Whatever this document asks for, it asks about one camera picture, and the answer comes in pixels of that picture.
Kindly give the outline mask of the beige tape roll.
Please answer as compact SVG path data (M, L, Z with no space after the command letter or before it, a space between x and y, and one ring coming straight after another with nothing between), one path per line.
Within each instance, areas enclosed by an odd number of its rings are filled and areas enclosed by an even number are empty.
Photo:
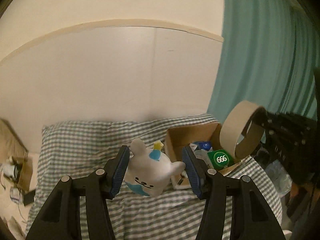
M242 160L258 146L264 128L254 122L266 109L249 101L238 103L225 119L220 131L220 145L234 159Z

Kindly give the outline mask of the green 999 medicine box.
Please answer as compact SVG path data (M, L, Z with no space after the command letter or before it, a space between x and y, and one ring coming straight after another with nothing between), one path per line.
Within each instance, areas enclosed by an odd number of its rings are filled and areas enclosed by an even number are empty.
M234 160L224 149L209 151L207 153L213 168L216 170L222 170L224 168L234 165Z

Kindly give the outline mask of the white bear toy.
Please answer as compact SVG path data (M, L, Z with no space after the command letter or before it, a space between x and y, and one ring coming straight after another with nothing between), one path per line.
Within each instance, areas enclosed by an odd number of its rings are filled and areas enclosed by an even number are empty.
M142 196L159 196L170 182L172 176L178 176L185 170L182 161L172 162L162 152L164 144L157 140L147 147L142 139L131 142L132 157L124 176L125 184L131 191Z

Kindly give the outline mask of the clear plastic bag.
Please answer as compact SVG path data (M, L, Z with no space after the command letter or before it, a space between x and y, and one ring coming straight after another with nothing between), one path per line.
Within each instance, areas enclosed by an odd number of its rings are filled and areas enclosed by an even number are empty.
M278 160L270 163L266 167L265 172L274 184L280 198L290 192L292 185L291 177Z

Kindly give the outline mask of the small cardboard box with clutter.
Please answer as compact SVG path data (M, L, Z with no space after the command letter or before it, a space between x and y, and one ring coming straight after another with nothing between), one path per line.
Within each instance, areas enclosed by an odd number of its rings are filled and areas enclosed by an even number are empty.
M24 192L29 192L33 175L33 161L29 157L10 156L3 165L4 177Z

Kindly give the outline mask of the grey checked bed sheet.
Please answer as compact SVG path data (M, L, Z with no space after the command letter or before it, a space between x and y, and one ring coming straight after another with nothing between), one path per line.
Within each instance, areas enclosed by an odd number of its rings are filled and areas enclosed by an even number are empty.
M147 145L156 140L177 142L174 131L189 142L218 141L221 126L210 114L147 122L64 121L42 130L37 170L35 203L29 212L31 229L45 200L64 175L80 178L101 168L116 156L122 144L140 138ZM199 229L204 202L190 189L168 186L162 195L139 196L122 186L115 200L108 202L117 239L194 239Z

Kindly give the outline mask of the green curtain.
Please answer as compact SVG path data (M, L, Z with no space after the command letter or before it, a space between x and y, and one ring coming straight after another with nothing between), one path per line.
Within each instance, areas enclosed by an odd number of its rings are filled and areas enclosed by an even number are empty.
M225 0L224 43L208 112L224 121L240 101L317 117L319 34L296 0Z

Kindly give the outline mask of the blue round tin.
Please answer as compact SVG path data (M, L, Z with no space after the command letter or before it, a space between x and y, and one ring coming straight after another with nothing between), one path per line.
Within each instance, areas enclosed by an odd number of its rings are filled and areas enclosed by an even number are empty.
M210 141L197 141L195 142L195 145L197 146L196 149L198 150L205 150L208 152L212 149Z

